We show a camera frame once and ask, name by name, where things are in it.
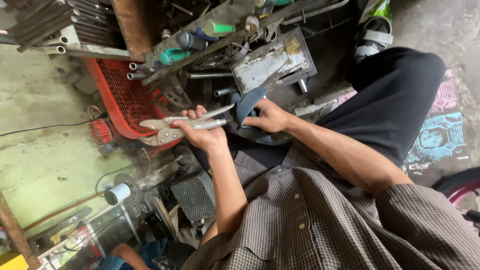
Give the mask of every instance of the white cylinder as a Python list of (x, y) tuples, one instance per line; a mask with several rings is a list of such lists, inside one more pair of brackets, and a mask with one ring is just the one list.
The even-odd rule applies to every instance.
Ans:
[(122, 203), (128, 196), (130, 196), (130, 188), (127, 184), (121, 183), (114, 186), (105, 192), (105, 200), (110, 205), (117, 205)]

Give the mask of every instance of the checkered shirt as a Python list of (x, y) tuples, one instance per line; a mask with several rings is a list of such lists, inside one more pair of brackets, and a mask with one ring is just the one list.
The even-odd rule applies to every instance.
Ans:
[(249, 202), (242, 224), (183, 269), (480, 269), (479, 237), (430, 188), (373, 197), (299, 141), (271, 170), (243, 152), (234, 162)]

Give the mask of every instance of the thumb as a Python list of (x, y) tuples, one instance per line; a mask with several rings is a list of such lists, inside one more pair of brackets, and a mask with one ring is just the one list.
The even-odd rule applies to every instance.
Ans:
[(260, 127), (263, 122), (264, 122), (264, 119), (260, 117), (247, 117), (245, 118), (245, 120), (243, 120), (244, 125), (258, 126), (258, 127)]
[(193, 127), (185, 121), (175, 120), (172, 122), (172, 125), (175, 125), (181, 128), (187, 137), (190, 137), (191, 135), (193, 135), (193, 132), (194, 132)]

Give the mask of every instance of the yellow object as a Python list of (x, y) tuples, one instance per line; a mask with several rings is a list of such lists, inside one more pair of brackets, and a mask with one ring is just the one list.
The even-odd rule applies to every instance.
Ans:
[(27, 270), (28, 264), (20, 253), (9, 251), (0, 256), (0, 270)]

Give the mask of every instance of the man's right hand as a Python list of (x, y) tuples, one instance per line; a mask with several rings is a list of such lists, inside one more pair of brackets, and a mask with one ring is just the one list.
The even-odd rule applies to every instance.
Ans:
[(247, 117), (243, 121), (244, 125), (256, 126), (267, 132), (283, 131), (288, 127), (294, 115), (282, 110), (275, 103), (263, 98), (258, 101), (255, 108), (260, 110), (259, 117)]

